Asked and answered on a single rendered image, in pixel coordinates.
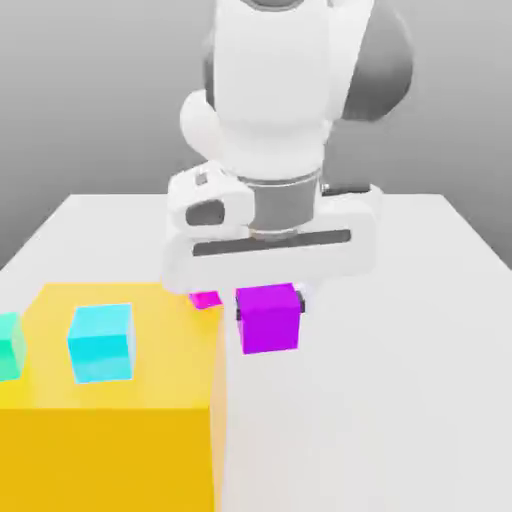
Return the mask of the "small purple cube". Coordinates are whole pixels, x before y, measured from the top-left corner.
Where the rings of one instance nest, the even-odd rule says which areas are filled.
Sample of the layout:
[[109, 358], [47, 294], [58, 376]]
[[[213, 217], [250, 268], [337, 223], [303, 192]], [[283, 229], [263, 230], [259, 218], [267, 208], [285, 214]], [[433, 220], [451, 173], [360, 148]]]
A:
[[298, 348], [301, 313], [293, 284], [241, 288], [236, 303], [244, 355]]

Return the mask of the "small green cube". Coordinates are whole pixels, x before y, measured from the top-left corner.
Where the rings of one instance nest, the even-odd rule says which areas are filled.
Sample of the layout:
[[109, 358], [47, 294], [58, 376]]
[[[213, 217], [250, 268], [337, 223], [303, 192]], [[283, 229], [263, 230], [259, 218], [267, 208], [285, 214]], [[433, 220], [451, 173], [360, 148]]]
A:
[[15, 312], [0, 314], [0, 382], [21, 377], [26, 354], [21, 316]]

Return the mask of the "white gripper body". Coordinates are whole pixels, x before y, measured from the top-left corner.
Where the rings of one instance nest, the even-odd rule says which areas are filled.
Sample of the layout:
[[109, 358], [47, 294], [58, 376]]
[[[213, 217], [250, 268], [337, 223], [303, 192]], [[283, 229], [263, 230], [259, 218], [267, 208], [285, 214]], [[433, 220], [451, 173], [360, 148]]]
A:
[[162, 285], [176, 294], [311, 283], [372, 270], [383, 193], [315, 197], [314, 217], [293, 237], [264, 242], [244, 233], [194, 242], [167, 222]]

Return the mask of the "small cyan cube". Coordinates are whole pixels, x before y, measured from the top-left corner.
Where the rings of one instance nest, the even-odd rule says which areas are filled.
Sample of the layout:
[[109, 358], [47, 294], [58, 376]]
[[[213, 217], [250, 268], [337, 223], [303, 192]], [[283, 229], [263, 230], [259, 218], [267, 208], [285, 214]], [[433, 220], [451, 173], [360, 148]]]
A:
[[136, 360], [132, 305], [76, 307], [67, 346], [76, 383], [131, 380]]

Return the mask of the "small magenta cube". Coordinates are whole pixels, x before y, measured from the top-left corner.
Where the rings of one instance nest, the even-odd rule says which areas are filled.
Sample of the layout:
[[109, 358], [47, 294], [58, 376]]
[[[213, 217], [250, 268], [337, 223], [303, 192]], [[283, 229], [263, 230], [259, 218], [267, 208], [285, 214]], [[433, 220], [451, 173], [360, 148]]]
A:
[[190, 293], [189, 299], [198, 310], [205, 310], [222, 304], [216, 291]]

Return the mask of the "large yellow box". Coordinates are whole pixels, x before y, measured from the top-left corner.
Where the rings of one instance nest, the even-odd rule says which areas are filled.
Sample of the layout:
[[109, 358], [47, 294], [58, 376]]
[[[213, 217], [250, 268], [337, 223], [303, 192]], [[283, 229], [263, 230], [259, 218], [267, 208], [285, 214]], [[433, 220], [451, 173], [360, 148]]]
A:
[[[129, 303], [129, 381], [78, 384], [79, 306]], [[0, 512], [221, 512], [225, 350], [220, 308], [157, 284], [48, 284], [23, 316], [21, 378], [0, 383]]]

